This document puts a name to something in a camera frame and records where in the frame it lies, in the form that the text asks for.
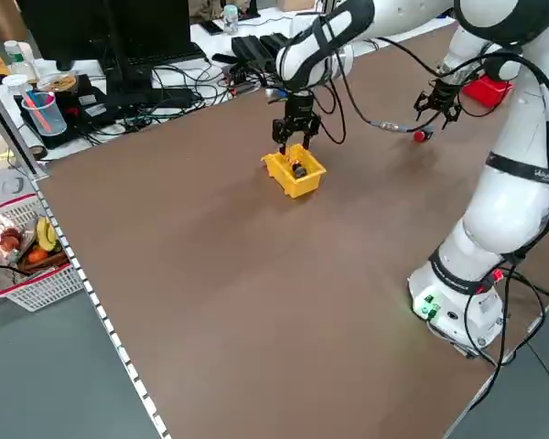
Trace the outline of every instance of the red button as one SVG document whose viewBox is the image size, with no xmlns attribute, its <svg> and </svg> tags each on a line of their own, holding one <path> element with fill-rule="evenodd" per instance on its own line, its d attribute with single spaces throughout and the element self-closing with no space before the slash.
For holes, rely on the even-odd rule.
<svg viewBox="0 0 549 439">
<path fill-rule="evenodd" d="M 427 139 L 427 134 L 425 134 L 425 131 L 417 131 L 413 134 L 413 138 L 417 143 L 421 144 Z"/>
<path fill-rule="evenodd" d="M 504 279 L 504 273 L 501 269 L 497 269 L 492 272 L 492 277 L 494 277 L 494 282 L 500 282 Z"/>
</svg>

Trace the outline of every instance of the red object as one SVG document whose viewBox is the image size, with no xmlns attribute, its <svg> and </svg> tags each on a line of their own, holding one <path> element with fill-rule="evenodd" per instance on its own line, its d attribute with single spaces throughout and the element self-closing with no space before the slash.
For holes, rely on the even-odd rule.
<svg viewBox="0 0 549 439">
<path fill-rule="evenodd" d="M 504 273 L 501 269 L 497 269 L 492 272 L 492 276 L 494 276 L 494 282 L 500 282 L 504 278 Z"/>
<path fill-rule="evenodd" d="M 416 131 L 413 134 L 413 138 L 417 143 L 421 144 L 422 142 L 427 140 L 427 134 L 425 134 L 425 131 Z"/>
<path fill-rule="evenodd" d="M 65 114 L 73 117 L 79 117 L 80 116 L 80 109 L 77 107 L 70 107 L 67 110 L 65 110 Z"/>
<path fill-rule="evenodd" d="M 479 80 L 474 80 L 465 86 L 462 91 L 485 107 L 492 108 L 500 105 L 513 87 L 510 82 L 495 81 L 482 76 Z"/>
</svg>

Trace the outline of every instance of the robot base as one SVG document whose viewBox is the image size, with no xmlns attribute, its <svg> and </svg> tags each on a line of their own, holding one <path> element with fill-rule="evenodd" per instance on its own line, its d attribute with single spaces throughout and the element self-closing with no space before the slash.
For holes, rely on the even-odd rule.
<svg viewBox="0 0 549 439">
<path fill-rule="evenodd" d="M 445 286 L 433 272 L 431 264 L 415 270 L 409 278 L 413 311 L 450 338 L 466 354 L 475 355 L 464 326 L 464 310 L 469 296 Z M 494 288 L 475 295 L 468 309 L 468 331 L 479 348 L 487 347 L 502 330 L 502 301 Z"/>
</svg>

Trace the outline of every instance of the container lid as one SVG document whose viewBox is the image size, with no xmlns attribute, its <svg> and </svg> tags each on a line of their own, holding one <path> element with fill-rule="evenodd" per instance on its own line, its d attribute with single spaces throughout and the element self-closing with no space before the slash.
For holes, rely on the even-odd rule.
<svg viewBox="0 0 549 439">
<path fill-rule="evenodd" d="M 8 75 L 2 79 L 2 83 L 7 87 L 19 87 L 28 83 L 27 75 Z"/>
<path fill-rule="evenodd" d="M 22 51 L 20 50 L 20 46 L 18 46 L 18 41 L 14 41 L 13 39 L 10 39 L 8 41 L 6 41 L 4 43 L 4 47 L 6 49 L 6 51 L 8 52 L 20 52 L 22 53 Z"/>
</svg>

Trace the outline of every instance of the cardboard box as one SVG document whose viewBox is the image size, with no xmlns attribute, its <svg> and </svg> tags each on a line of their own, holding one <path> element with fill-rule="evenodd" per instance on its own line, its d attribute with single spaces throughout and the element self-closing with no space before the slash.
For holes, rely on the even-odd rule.
<svg viewBox="0 0 549 439">
<path fill-rule="evenodd" d="M 276 0 L 276 7 L 283 12 L 304 11 L 315 7 L 315 0 Z"/>
</svg>

